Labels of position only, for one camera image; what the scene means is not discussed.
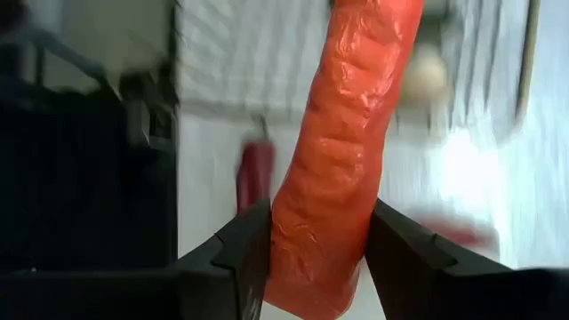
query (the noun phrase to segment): red fire extinguisher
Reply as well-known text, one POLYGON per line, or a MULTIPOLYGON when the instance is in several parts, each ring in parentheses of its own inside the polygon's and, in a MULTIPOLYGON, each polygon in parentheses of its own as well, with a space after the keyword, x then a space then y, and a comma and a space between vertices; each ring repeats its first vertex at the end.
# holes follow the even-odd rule
POLYGON ((261 199, 270 197, 270 183, 275 162, 275 147, 267 132, 267 121, 259 116, 260 137, 243 146, 241 164, 236 176, 237 215, 261 199))

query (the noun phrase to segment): orange carrot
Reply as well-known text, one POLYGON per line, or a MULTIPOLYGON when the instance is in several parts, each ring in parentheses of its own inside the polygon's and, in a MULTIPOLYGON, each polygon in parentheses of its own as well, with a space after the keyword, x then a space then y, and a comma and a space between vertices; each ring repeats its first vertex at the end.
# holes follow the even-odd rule
POLYGON ((334 319, 356 291, 383 144, 422 0, 336 0, 292 164, 273 203, 265 299, 334 319))

